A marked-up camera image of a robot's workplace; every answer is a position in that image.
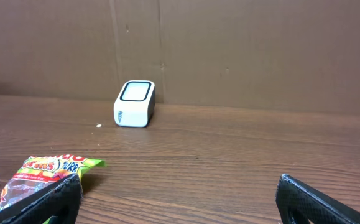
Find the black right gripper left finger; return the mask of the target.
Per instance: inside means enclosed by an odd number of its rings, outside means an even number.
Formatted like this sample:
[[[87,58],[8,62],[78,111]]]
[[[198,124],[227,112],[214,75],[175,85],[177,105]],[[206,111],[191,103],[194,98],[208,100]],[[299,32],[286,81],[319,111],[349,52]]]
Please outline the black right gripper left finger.
[[[83,190],[77,174],[70,174],[0,211],[0,224],[76,222]]]

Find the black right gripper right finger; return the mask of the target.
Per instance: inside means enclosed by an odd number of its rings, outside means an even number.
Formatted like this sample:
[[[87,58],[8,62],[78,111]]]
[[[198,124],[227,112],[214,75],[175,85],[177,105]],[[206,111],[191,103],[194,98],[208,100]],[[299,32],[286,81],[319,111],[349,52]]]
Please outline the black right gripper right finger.
[[[275,202],[285,224],[360,223],[360,212],[287,174],[280,176]]]

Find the colourful gummy candy bag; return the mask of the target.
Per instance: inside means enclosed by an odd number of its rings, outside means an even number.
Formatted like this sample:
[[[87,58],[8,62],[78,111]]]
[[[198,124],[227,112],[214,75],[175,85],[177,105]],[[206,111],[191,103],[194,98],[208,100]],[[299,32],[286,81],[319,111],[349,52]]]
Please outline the colourful gummy candy bag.
[[[0,211],[70,174],[82,178],[105,161],[71,154],[30,156],[1,191]]]

